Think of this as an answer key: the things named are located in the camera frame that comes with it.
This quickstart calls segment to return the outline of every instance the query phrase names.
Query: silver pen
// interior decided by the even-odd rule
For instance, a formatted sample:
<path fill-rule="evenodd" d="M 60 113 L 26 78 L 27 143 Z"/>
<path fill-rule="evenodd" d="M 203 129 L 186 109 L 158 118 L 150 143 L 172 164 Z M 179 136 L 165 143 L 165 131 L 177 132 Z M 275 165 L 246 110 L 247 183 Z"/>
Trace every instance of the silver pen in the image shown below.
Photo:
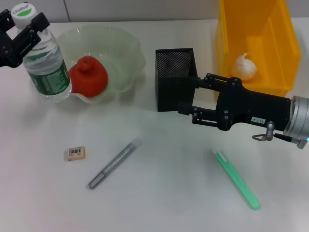
<path fill-rule="evenodd" d="M 111 162 L 109 162 L 99 174 L 88 184 L 91 189 L 94 189 L 104 180 L 115 168 L 117 168 L 133 151 L 141 145 L 140 139 L 135 139 L 129 143 Z"/>

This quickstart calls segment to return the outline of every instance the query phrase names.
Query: red object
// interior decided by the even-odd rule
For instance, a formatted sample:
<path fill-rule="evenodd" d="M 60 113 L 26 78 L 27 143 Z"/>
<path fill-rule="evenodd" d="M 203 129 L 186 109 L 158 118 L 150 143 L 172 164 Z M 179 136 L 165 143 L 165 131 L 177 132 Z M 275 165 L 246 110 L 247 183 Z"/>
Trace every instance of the red object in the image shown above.
<path fill-rule="evenodd" d="M 107 86 L 108 75 L 104 66 L 96 58 L 84 56 L 70 69 L 72 92 L 94 97 Z"/>

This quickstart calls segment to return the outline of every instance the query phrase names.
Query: barcode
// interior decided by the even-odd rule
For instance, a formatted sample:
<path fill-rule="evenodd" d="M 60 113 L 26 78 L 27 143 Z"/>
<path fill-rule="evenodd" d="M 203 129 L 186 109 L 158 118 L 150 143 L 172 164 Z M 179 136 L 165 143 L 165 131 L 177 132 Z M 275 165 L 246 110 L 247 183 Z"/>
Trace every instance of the barcode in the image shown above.
<path fill-rule="evenodd" d="M 75 147 L 69 149 L 69 156 L 78 156 L 82 154 L 82 148 L 81 147 Z"/>

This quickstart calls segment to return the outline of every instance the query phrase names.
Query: white wall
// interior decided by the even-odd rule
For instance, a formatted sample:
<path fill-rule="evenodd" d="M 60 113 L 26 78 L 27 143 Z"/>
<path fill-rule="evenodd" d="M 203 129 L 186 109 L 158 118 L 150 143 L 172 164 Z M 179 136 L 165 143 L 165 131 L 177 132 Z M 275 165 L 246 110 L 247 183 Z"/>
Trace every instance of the white wall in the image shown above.
<path fill-rule="evenodd" d="M 22 0 L 0 0 L 0 11 Z M 218 0 L 28 0 L 51 22 L 214 19 Z M 291 17 L 309 17 L 309 0 L 286 0 Z"/>

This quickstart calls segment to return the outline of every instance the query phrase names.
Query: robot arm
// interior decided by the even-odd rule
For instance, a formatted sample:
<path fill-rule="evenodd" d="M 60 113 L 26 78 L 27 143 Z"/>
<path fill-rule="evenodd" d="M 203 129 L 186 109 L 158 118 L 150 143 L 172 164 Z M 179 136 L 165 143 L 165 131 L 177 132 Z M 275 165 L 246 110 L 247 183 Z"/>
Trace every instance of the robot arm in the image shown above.
<path fill-rule="evenodd" d="M 0 13 L 0 67 L 18 67 L 23 62 L 23 57 L 37 45 L 41 39 L 37 32 L 42 32 L 49 26 L 49 22 L 43 13 L 34 17 L 13 40 L 6 31 L 14 27 L 11 13 L 4 10 Z"/>
<path fill-rule="evenodd" d="M 179 103 L 178 113 L 192 114 L 192 123 L 228 131 L 235 123 L 243 122 L 266 128 L 265 134 L 254 135 L 258 141 L 273 137 L 296 143 L 303 148 L 309 138 L 308 99 L 289 98 L 247 90 L 239 78 L 226 78 L 208 73 L 203 79 L 190 78 L 195 88 L 220 92 L 215 110 Z"/>

